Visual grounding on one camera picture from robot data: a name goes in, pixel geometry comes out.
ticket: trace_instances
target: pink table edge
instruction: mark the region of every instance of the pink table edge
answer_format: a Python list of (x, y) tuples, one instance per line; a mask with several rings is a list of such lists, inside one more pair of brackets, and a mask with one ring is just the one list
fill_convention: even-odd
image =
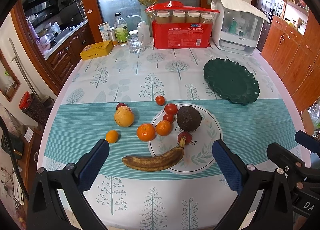
[[(289, 114), (292, 118), (292, 122), (294, 125), (294, 128), (296, 131), (305, 131), (300, 115), (298, 113), (298, 110), (289, 94), (289, 92), (287, 91), (286, 87), (284, 86), (284, 84), (282, 83), (281, 79), (278, 77), (278, 75), (276, 74), (276, 72), (273, 70), (273, 68), (269, 65), (269, 63), (261, 56), (260, 52), (255, 49), (253, 52), (253, 56), (260, 62), (260, 64), (262, 65), (262, 67), (265, 69), (265, 71), (268, 73), (268, 75), (270, 76), (271, 80), (273, 81), (273, 83), (275, 84), (275, 86), (277, 87), (288, 111)], [(40, 150), (39, 150), (39, 159), (38, 159), (38, 163), (37, 163), (37, 168), (42, 167), (43, 164), (43, 158), (44, 158), (44, 151), (45, 151), (45, 147), (47, 145), (47, 141), (48, 141), (48, 137), (49, 137), (49, 133), (53, 124), (53, 121), (56, 117), (57, 111), (59, 109), (59, 106), (64, 98), (64, 95), (66, 93), (66, 91), (68, 90), (69, 85), (72, 83), (72, 79), (75, 76), (75, 74), (80, 70), (80, 68), (83, 65), (83, 61), (81, 60), (77, 66), (75, 67), (75, 69), (72, 71), (72, 73), (70, 74), (70, 76), (68, 77), (66, 83), (64, 84), (64, 86), (62, 87), (57, 100), (55, 101), (55, 104), (53, 105), (52, 111), (49, 115), (49, 119), (47, 121), (47, 124), (45, 126), (44, 132), (43, 132), (43, 136), (42, 136), (42, 140), (41, 140), (41, 145), (40, 145)], [(310, 160), (310, 152), (308, 149), (306, 149), (305, 147), (301, 146), (301, 155), (302, 155), (302, 160), (305, 162), (306, 167), (310, 167), (311, 166), (311, 160)]]

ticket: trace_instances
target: screw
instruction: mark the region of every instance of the screw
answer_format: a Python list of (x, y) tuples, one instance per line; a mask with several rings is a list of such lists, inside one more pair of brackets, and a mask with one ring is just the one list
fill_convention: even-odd
[(248, 164), (247, 169), (250, 171), (254, 171), (256, 169), (256, 167), (253, 164)]
[(278, 172), (279, 174), (283, 174), (283, 169), (278, 168), (278, 169), (277, 169), (277, 172)]
[(37, 170), (37, 172), (38, 172), (39, 174), (41, 174), (42, 172), (44, 172), (44, 167), (39, 168), (39, 169)]
[(74, 163), (68, 163), (67, 165), (66, 165), (66, 169), (67, 170), (71, 170), (71, 169), (73, 169), (75, 167), (75, 164)]
[(298, 182), (298, 183), (297, 183), (297, 188), (298, 188), (298, 189), (303, 189), (303, 184), (302, 184), (302, 182)]

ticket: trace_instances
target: tablecloth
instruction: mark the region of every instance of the tablecloth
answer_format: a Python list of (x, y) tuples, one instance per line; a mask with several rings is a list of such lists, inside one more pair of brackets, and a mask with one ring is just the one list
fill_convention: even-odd
[[(232, 104), (210, 89), (203, 78), (203, 66), (215, 58), (237, 61), (254, 74), (260, 88), (256, 102)], [(178, 50), (158, 50), (149, 44), (135, 55), (127, 46), (117, 46), (108, 56), (82, 61), (68, 79), (49, 117), (38, 166), (55, 170), (77, 162), (109, 130), (116, 129), (120, 138), (110, 145), (107, 161), (91, 189), (84, 193), (107, 226), (170, 230), (215, 226), (236, 197), (216, 163), (188, 175), (132, 170), (122, 164), (121, 158), (130, 154), (150, 156), (148, 144), (137, 138), (136, 130), (163, 109), (155, 103), (155, 97), (161, 94), (167, 103), (208, 110), (218, 121), (231, 151), (258, 169), (275, 169), (266, 155), (268, 144), (275, 141), (306, 160), (307, 156), (302, 157), (304, 148), (294, 140), (295, 132), (303, 126), (283, 87), (258, 52), (253, 56), (234, 54), (219, 50), (211, 42), (203, 49)], [(131, 127), (120, 128), (114, 122), (118, 101), (135, 113)], [(67, 207), (63, 194), (61, 198)]]

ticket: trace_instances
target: banana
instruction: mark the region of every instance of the banana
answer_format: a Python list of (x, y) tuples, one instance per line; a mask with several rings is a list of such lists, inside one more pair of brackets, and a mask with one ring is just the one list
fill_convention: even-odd
[(184, 144), (186, 139), (181, 138), (178, 146), (166, 153), (154, 157), (126, 156), (122, 162), (129, 168), (142, 171), (160, 171), (176, 165), (184, 155)]

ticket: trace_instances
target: banana stem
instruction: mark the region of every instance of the banana stem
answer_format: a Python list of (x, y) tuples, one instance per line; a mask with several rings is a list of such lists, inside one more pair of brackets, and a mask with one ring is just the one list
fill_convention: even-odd
[(179, 146), (183, 148), (185, 143), (186, 143), (186, 138), (185, 137), (181, 137)]

